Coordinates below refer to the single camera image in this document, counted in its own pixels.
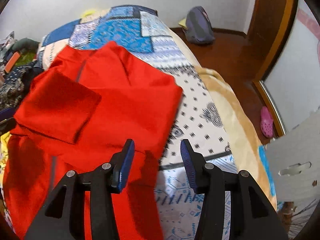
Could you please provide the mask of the red garment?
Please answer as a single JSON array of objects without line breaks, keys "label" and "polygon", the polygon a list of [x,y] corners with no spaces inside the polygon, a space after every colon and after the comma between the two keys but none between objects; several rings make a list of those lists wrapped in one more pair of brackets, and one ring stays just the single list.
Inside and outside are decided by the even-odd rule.
[{"label": "red garment", "polygon": [[116,42],[63,48],[14,115],[3,191],[18,237],[68,171],[92,171],[132,139],[127,186],[112,198],[118,232],[121,239],[162,239],[154,187],[182,92],[173,76]]}]

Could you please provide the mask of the pile of papers and clothes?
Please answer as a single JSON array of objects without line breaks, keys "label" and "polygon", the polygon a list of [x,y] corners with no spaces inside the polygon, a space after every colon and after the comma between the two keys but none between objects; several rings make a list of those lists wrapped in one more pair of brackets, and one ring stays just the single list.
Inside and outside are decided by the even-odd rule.
[{"label": "pile of papers and clothes", "polygon": [[39,44],[38,41],[30,38],[17,40],[15,32],[12,31],[6,38],[1,40],[1,64],[8,62],[15,52],[36,52]]}]

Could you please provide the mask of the beige fleece blanket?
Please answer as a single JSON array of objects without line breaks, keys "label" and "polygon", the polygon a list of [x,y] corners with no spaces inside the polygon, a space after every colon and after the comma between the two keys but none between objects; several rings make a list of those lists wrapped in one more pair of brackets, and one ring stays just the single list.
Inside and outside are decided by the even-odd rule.
[{"label": "beige fleece blanket", "polygon": [[229,144],[237,169],[246,170],[253,176],[276,210],[277,197],[271,193],[274,183],[268,178],[266,165],[261,161],[259,154],[262,148],[261,141],[236,94],[217,71],[201,67],[195,55],[176,33],[171,31],[170,34],[184,56],[195,67],[217,107],[222,124],[229,135]]}]

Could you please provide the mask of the grey cardboard box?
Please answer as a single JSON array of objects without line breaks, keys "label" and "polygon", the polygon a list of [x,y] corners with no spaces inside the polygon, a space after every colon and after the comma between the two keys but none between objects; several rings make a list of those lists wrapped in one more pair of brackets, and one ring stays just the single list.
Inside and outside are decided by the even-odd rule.
[{"label": "grey cardboard box", "polygon": [[277,200],[319,197],[319,111],[267,144],[266,156]]}]

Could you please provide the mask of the pink clog shoe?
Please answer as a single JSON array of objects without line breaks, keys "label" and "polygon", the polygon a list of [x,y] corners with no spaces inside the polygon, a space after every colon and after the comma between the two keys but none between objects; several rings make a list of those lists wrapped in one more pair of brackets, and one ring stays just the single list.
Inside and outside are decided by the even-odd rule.
[{"label": "pink clog shoe", "polygon": [[260,129],[265,137],[273,137],[273,117],[266,106],[260,111]]}]

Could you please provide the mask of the yellow printed t-shirt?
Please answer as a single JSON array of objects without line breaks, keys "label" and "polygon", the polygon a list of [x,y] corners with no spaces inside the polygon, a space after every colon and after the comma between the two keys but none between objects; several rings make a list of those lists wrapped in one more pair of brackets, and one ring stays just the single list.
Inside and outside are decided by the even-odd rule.
[{"label": "yellow printed t-shirt", "polygon": [[8,154],[8,142],[11,137],[10,132],[4,133],[1,135],[1,159],[0,159],[0,166],[1,166],[1,174],[4,173],[5,167],[7,165],[7,161],[9,158]]}]

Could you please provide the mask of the blue patchwork bedspread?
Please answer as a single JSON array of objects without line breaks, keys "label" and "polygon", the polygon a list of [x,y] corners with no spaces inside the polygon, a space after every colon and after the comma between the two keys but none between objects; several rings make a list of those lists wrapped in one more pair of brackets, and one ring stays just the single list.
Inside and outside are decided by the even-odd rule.
[{"label": "blue patchwork bedspread", "polygon": [[95,12],[51,31],[41,41],[37,57],[49,68],[60,50],[98,49],[110,41],[135,57],[172,75],[183,95],[171,133],[160,159],[155,197],[165,239],[193,239],[203,195],[190,188],[180,154],[188,139],[207,162],[223,171],[237,168],[216,105],[197,74],[195,61],[186,58],[182,41],[159,19],[157,11],[138,5],[121,5]]}]

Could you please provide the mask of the dark patterned folded garment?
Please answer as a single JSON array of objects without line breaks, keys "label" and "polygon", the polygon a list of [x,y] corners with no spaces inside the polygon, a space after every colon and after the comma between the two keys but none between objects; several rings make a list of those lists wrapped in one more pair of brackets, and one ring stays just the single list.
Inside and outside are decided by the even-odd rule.
[{"label": "dark patterned folded garment", "polygon": [[43,72],[43,69],[36,64],[37,61],[34,61],[15,67],[7,75],[1,87],[1,111],[17,107],[29,92],[32,80]]}]

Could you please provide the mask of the green patterned storage box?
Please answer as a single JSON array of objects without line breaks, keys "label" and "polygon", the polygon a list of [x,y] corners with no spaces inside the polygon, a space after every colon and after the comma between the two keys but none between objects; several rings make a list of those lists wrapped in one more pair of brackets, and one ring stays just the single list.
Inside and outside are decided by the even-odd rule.
[{"label": "green patterned storage box", "polygon": [[15,63],[15,66],[23,66],[29,64],[34,59],[36,59],[36,54],[32,52],[26,52],[20,55],[19,59]]}]

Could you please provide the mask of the orange box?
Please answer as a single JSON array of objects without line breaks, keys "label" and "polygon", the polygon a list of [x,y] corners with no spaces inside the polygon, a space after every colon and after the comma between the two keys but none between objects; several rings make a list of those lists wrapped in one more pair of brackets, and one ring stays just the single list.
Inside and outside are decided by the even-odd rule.
[{"label": "orange box", "polygon": [[7,64],[5,65],[4,72],[5,74],[8,74],[13,66],[16,64],[18,59],[20,58],[20,53],[19,52],[14,52],[11,58],[8,60]]}]

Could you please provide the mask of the grey purple backpack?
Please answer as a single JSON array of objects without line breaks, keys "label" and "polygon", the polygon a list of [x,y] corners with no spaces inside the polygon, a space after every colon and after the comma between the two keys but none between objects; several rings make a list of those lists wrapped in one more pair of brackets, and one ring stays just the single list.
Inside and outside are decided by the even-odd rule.
[{"label": "grey purple backpack", "polygon": [[184,34],[193,44],[212,44],[215,40],[209,17],[202,6],[189,10],[185,18]]}]

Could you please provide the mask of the yellow curved pillow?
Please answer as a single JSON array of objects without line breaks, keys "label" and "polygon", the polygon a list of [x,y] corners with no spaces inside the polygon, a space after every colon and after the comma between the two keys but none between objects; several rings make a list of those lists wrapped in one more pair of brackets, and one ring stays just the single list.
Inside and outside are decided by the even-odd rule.
[{"label": "yellow curved pillow", "polygon": [[98,11],[95,10],[95,9],[85,10],[85,11],[81,14],[80,18],[86,18],[87,16],[93,15],[93,14],[95,14],[95,13],[97,13],[97,12],[98,12]]}]

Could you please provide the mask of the brown wooden wardrobe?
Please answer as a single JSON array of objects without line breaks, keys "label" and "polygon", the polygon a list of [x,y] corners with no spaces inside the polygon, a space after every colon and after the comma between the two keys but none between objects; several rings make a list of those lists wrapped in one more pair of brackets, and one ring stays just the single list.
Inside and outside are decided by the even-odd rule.
[{"label": "brown wooden wardrobe", "polygon": [[253,56],[253,81],[273,68],[289,37],[298,0],[255,0],[247,39]]}]

